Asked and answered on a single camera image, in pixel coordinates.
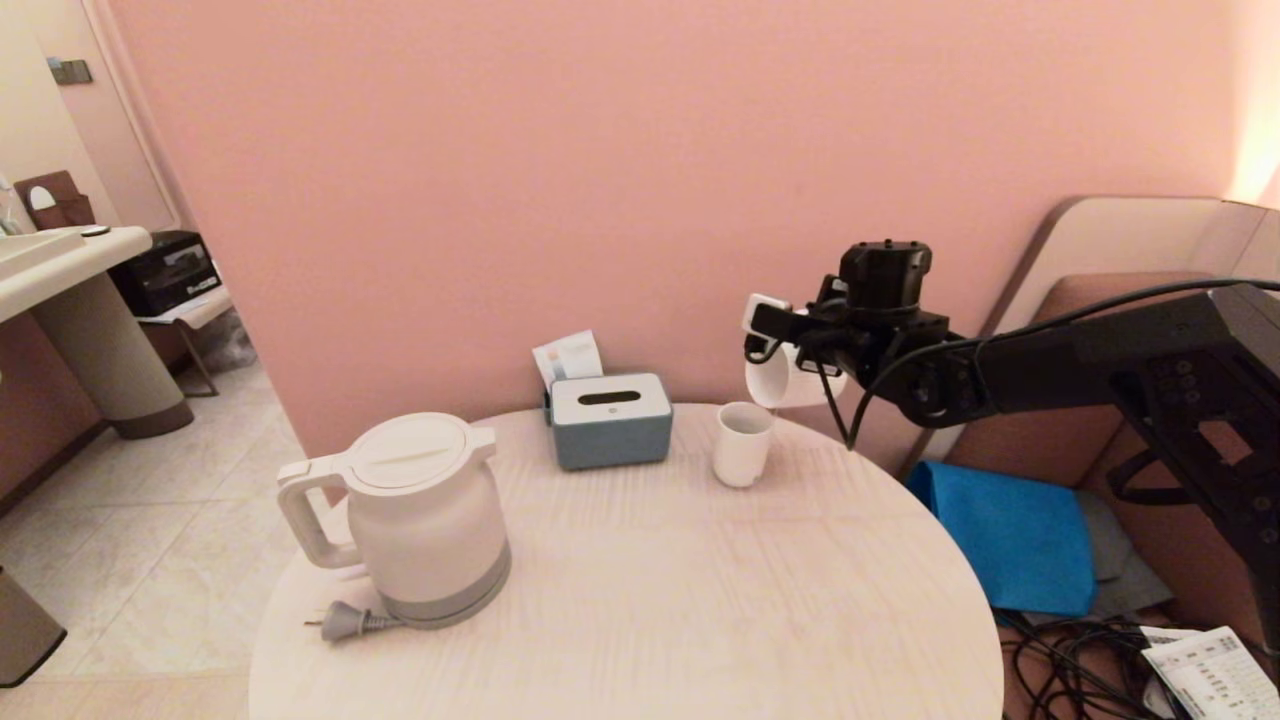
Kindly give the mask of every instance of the white cup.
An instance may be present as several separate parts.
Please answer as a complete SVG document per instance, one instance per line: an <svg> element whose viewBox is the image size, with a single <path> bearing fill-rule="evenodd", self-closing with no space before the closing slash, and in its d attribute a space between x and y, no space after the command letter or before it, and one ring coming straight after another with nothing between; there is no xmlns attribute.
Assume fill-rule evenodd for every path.
<svg viewBox="0 0 1280 720"><path fill-rule="evenodd" d="M799 347L785 342L765 363L760 365L748 363L746 389L751 393L751 400L771 410L827 402L827 391L822 387L818 373L808 373L796 366L799 354ZM828 373L835 373L835 369L828 368ZM847 382L849 373L841 373L838 377L827 375L831 393L836 397L845 392Z"/></svg>
<svg viewBox="0 0 1280 720"><path fill-rule="evenodd" d="M764 473L773 441L773 415L759 405L730 402L716 415L719 433L712 468L726 486L746 488Z"/></svg>

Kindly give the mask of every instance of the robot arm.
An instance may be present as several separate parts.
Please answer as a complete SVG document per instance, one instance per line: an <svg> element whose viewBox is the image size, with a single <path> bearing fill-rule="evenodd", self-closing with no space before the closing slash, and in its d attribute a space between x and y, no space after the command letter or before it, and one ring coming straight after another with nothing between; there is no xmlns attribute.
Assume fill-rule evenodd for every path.
<svg viewBox="0 0 1280 720"><path fill-rule="evenodd" d="M965 340L950 333L945 316L919 309L929 261L924 245L863 243L845 254L840 275L827 277L804 315L753 297L748 360L762 361L774 342L791 342L800 347L803 369L854 374L868 392L852 432L845 433L850 447L872 396L927 428L997 413L1115 405L1149 450L1110 474L1112 489L1147 505L1199 505L1249 568L1267 646L1280 648L1280 301L1257 287L1280 284L1204 281L1153 288ZM1206 287L1093 316L1138 299ZM1247 450L1220 450L1202 432L1207 423L1229 428ZM1180 489L1126 487L1155 460Z"/></svg>

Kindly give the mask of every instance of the tissue box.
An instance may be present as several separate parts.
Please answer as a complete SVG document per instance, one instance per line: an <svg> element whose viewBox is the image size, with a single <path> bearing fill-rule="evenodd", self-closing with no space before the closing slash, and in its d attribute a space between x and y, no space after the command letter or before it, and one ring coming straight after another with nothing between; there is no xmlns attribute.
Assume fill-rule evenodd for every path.
<svg viewBox="0 0 1280 720"><path fill-rule="evenodd" d="M556 380L549 402L566 470L657 462L671 448L671 401L653 373Z"/></svg>

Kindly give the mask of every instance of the kettle base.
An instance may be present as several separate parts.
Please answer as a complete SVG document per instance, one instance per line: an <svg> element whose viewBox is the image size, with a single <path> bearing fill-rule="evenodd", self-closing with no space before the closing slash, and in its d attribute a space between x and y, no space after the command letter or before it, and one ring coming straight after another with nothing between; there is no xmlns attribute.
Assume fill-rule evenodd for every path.
<svg viewBox="0 0 1280 720"><path fill-rule="evenodd" d="M383 607L387 609L388 615L402 620L410 628L419 630L448 628L484 610L502 592L509 575L511 544L506 543L493 566L466 589L449 597L426 602L406 602L384 594Z"/></svg>

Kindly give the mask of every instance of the gray cloth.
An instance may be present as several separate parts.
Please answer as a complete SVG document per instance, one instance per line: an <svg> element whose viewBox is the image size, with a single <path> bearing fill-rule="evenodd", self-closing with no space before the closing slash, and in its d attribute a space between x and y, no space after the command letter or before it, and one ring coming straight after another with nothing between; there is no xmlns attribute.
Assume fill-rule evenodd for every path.
<svg viewBox="0 0 1280 720"><path fill-rule="evenodd" d="M1106 501L1084 491L1075 491L1075 497L1089 530L1093 577L1098 582L1089 616L1115 618L1172 600L1174 592L1138 555ZM1036 612L1024 615L1034 625L1061 620Z"/></svg>

